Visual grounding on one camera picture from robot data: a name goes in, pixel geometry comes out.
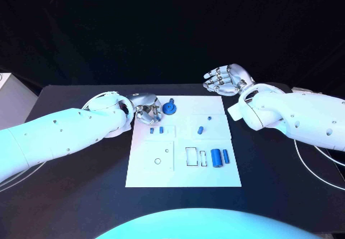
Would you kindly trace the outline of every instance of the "robotic hand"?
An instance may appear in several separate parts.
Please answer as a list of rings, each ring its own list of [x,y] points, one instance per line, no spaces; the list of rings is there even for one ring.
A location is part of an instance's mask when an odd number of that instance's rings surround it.
[[[123,97],[117,92],[106,92],[83,109],[55,112],[0,130],[0,182],[29,167],[129,131],[135,113],[146,124],[161,120],[162,106],[156,95],[143,93]]]
[[[276,128],[292,139],[345,151],[345,100],[293,88],[292,93],[257,84],[244,68],[231,64],[205,74],[204,87],[224,96],[240,94],[229,108],[234,120],[254,130]]]

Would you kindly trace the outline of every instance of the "blue battery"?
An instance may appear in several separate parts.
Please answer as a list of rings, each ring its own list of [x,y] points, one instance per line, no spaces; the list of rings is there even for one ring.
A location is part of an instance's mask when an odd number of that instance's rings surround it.
[[[203,134],[203,131],[204,131],[204,127],[201,126],[198,130],[198,134]]]
[[[227,149],[223,150],[223,156],[224,156],[224,161],[226,161],[226,163],[230,163],[230,161],[229,161],[229,151],[227,151]]]
[[[223,167],[223,162],[221,162],[221,150],[218,148],[211,150],[211,156],[213,156],[213,165],[214,168]]]

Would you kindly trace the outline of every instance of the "black table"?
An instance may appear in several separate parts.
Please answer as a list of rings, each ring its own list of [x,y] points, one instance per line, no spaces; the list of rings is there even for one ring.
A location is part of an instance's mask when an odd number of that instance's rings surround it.
[[[216,96],[200,85],[48,86],[28,121],[81,108],[101,92],[123,96]],[[239,100],[223,97],[229,108]],[[48,162],[0,193],[0,237],[91,239],[129,220],[179,208],[221,208],[275,218],[315,233],[345,231],[345,191],[327,185],[299,160],[293,140],[276,129],[254,131],[229,116],[242,188],[126,188],[132,147],[129,131],[83,151]],[[345,187],[334,163],[298,142],[321,177]]]

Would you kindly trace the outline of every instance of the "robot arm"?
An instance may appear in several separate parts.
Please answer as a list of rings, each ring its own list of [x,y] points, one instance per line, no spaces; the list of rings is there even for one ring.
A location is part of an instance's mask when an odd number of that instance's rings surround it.
[[[152,124],[161,119],[156,95],[135,94],[126,98],[117,92],[106,92],[83,109],[55,112],[0,130],[0,182],[37,164],[75,153],[103,138],[129,131],[135,113],[143,123]]]
[[[243,118],[254,130],[276,128],[292,139],[345,151],[343,99],[299,88],[286,94],[272,85],[256,84],[237,64],[217,68],[204,77],[208,76],[211,79],[204,86],[210,91],[226,96],[240,94],[239,103],[229,108],[234,120]]]

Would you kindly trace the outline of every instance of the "white paper sheet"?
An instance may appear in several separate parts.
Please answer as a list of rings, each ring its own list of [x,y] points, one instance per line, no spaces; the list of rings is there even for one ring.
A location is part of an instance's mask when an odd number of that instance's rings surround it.
[[[162,121],[155,125],[136,120],[126,187],[242,187],[221,97],[158,98],[162,104],[174,98],[177,113],[171,116],[164,114]],[[204,126],[203,134],[198,134],[200,126]],[[190,147],[197,148],[198,166],[187,165]],[[213,167],[214,148],[229,151],[230,164],[226,164],[221,154],[220,168]],[[207,166],[201,165],[201,151],[205,151]]]

